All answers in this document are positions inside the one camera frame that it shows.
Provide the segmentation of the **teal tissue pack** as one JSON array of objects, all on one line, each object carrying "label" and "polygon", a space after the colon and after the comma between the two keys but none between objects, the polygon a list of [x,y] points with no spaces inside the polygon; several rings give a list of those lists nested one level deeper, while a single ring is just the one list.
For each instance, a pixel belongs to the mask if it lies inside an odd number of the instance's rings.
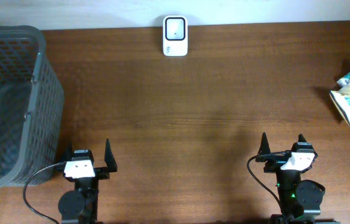
[{"label": "teal tissue pack", "polygon": [[348,85],[350,83],[350,72],[347,73],[345,76],[343,76],[342,78],[340,78],[337,82],[336,82],[340,87],[344,87],[346,85]]}]

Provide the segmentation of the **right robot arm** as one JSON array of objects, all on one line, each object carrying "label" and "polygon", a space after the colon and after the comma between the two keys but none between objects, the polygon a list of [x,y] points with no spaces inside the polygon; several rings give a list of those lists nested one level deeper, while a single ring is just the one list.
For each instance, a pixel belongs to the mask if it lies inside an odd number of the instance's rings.
[{"label": "right robot arm", "polygon": [[[301,178],[302,174],[312,168],[317,157],[314,147],[302,134],[298,135],[297,142],[293,143],[290,150],[279,152],[270,150],[267,135],[262,134],[258,153],[247,161],[247,169],[257,183],[274,197],[280,208],[279,214],[270,216],[270,223],[339,223],[333,219],[317,218],[321,214],[320,205],[326,189],[313,180]],[[251,161],[264,163],[264,172],[276,175],[276,194],[254,175],[250,167]]]}]

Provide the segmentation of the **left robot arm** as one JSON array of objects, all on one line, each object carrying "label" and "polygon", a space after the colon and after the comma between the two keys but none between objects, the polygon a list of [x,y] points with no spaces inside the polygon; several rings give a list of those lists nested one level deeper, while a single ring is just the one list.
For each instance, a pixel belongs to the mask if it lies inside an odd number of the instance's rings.
[{"label": "left robot arm", "polygon": [[98,221],[99,181],[108,180],[117,172],[109,140],[104,148],[103,167],[95,167],[93,153],[89,149],[73,150],[69,144],[60,159],[63,164],[57,169],[74,189],[64,193],[58,202],[62,223],[96,224]]}]

